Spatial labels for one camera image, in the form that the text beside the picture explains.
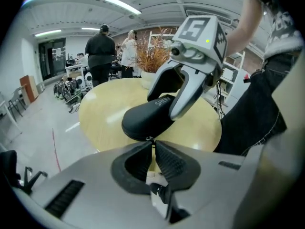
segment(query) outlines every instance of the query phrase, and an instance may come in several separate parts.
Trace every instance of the man in black shirt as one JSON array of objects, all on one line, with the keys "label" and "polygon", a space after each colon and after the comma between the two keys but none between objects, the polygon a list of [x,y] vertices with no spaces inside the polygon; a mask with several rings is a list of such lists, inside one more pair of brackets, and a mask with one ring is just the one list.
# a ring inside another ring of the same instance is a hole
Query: man in black shirt
[{"label": "man in black shirt", "polygon": [[111,62],[116,55],[114,40],[108,34],[109,26],[104,24],[99,34],[91,37],[86,45],[85,51],[89,54],[88,65],[94,87],[108,81]]}]

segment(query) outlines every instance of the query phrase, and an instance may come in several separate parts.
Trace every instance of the black jacket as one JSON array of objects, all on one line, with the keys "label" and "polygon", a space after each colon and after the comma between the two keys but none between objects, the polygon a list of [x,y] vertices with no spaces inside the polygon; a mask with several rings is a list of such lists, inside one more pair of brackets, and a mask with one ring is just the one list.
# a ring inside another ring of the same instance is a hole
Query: black jacket
[{"label": "black jacket", "polygon": [[90,68],[111,63],[116,55],[114,40],[105,35],[97,34],[91,37],[86,45],[86,53],[89,54],[88,65]]}]

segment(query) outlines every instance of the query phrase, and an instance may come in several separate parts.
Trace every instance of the white wall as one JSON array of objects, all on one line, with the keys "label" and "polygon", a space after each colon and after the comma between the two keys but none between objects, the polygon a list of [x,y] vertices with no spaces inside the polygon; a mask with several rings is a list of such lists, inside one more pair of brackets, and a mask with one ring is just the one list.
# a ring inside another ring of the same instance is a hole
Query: white wall
[{"label": "white wall", "polygon": [[20,87],[19,79],[27,74],[42,82],[38,61],[38,44],[18,19],[12,23],[0,48],[0,92],[6,100]]},{"label": "white wall", "polygon": [[66,38],[66,58],[72,56],[76,58],[76,55],[80,52],[85,54],[86,44],[90,37],[87,36],[72,36]]}]

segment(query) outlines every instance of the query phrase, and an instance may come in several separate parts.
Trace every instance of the wooden cabinet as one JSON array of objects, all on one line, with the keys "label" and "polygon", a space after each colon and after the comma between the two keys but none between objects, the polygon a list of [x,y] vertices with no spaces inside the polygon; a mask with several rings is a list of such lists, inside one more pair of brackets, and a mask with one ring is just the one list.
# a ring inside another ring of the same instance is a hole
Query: wooden cabinet
[{"label": "wooden cabinet", "polygon": [[38,91],[37,91],[34,76],[26,75],[26,76],[20,78],[20,84],[21,84],[21,86],[24,86],[25,91],[28,94],[30,102],[33,103],[39,95]]}]

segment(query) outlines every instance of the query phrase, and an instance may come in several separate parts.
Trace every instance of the vent grille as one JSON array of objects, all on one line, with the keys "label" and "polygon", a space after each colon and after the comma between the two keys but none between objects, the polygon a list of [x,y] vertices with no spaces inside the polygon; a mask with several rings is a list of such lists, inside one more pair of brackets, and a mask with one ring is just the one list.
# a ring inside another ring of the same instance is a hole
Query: vent grille
[{"label": "vent grille", "polygon": [[221,166],[233,169],[233,170],[239,170],[239,168],[241,167],[241,165],[237,165],[237,164],[234,164],[231,162],[226,162],[226,161],[220,161],[218,164]]},{"label": "vent grille", "polygon": [[216,14],[212,14],[212,13],[207,13],[207,12],[202,12],[202,11],[196,11],[196,10],[186,10],[186,15],[187,16],[192,16],[192,15],[215,15],[218,20],[226,25],[231,25],[232,21],[230,19],[227,19],[225,17],[216,15]]},{"label": "vent grille", "polygon": [[45,208],[50,214],[61,218],[69,205],[80,192],[85,184],[80,181],[72,180],[68,185],[47,205]]}]

